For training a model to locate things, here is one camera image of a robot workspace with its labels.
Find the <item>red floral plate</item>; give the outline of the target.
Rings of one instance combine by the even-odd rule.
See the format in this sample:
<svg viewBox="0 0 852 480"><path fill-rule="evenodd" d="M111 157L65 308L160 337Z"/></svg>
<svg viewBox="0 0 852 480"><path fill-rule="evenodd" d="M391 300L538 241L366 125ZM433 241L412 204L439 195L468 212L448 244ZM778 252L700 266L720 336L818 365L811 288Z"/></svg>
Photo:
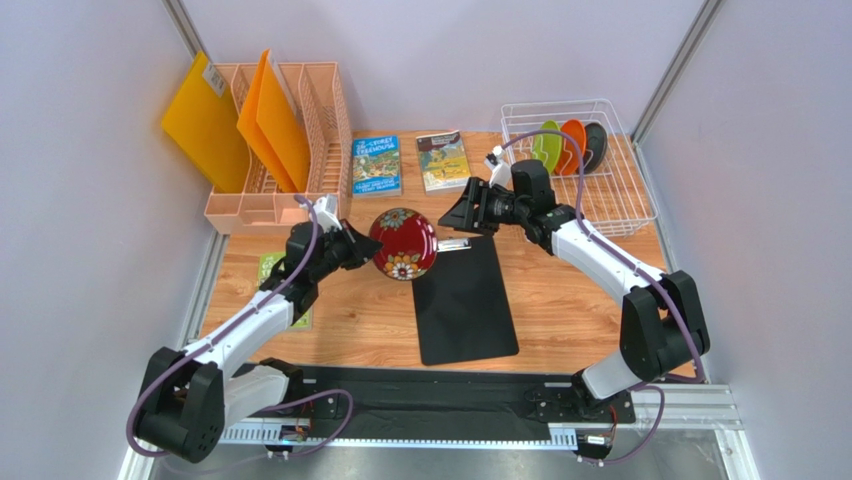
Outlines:
<svg viewBox="0 0 852 480"><path fill-rule="evenodd" d="M396 281L413 281L434 265L438 238L434 226L421 213L396 207L381 213L369 236L383 244L373 257L376 268Z"/></svg>

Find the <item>green plate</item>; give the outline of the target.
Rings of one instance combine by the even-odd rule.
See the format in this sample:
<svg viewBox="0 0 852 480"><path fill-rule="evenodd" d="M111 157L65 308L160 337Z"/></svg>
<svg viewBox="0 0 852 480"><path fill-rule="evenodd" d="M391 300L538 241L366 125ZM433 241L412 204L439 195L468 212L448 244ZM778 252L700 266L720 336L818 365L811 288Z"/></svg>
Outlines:
<svg viewBox="0 0 852 480"><path fill-rule="evenodd" d="M560 134L560 125L555 120L546 120L541 126L546 134L533 137L532 157L542 162L551 176L561 174L561 156L564 148L564 138Z"/></svg>

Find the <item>orange plate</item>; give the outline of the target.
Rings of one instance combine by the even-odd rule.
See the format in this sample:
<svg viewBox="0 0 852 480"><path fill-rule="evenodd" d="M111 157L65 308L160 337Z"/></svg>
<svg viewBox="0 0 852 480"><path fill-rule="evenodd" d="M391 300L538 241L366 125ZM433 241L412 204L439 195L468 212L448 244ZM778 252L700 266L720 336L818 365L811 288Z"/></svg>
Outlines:
<svg viewBox="0 0 852 480"><path fill-rule="evenodd" d="M553 173L557 176L572 175L580 167L586 151L587 134L585 126L580 120L570 119L560 127L560 131L568 135L571 141L563 140L562 152Z"/></svg>

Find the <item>white wire dish rack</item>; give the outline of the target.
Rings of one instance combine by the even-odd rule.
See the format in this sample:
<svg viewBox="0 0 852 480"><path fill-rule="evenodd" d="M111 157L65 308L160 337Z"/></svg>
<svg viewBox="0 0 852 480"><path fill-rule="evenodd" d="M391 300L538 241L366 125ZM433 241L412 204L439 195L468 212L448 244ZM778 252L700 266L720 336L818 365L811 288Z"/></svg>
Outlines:
<svg viewBox="0 0 852 480"><path fill-rule="evenodd" d="M630 236L653 223L658 214L656 201L647 188L629 132L609 100L509 103L501 107L505 141L541 129L549 121L563 125L571 120L585 126L598 123L607 138L600 164L584 175L583 214L608 237Z"/></svg>

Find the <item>dark black plate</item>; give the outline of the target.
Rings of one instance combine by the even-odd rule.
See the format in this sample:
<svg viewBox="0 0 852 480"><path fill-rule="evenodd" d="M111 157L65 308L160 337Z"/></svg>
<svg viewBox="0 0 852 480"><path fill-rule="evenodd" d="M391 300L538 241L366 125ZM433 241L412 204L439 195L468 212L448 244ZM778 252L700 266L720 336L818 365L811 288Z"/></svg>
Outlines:
<svg viewBox="0 0 852 480"><path fill-rule="evenodd" d="M583 154L583 172L590 174L603 163L608 150L608 134L602 124L589 122L584 126L586 149Z"/></svg>

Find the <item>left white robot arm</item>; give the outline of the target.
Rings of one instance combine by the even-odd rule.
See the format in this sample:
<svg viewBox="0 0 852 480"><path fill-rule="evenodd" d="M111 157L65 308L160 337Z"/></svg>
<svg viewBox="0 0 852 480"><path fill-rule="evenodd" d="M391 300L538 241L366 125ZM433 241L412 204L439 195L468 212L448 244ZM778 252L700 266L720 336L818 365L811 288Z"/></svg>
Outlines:
<svg viewBox="0 0 852 480"><path fill-rule="evenodd" d="M131 448L198 463L227 428L283 405L293 374L285 363L267 359L247 373L239 369L304 316L323 279L371 262L382 246L345 220L294 226L283 256L236 315L181 350L163 347L151 356L126 426Z"/></svg>

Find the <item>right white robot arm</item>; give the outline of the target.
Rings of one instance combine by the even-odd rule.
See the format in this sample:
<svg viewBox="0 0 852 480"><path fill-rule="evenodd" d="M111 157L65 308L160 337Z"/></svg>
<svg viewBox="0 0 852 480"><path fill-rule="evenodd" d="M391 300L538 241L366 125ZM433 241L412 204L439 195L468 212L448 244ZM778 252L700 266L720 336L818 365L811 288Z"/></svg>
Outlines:
<svg viewBox="0 0 852 480"><path fill-rule="evenodd" d="M510 175L510 187L469 178L439 223L482 235L518 225L529 242L579 269L620 307L618 349L573 375L577 401L592 407L699 362L710 349L710 338L689 274L650 267L601 236L577 207L557 201L540 161L493 166L494 176L503 173Z"/></svg>

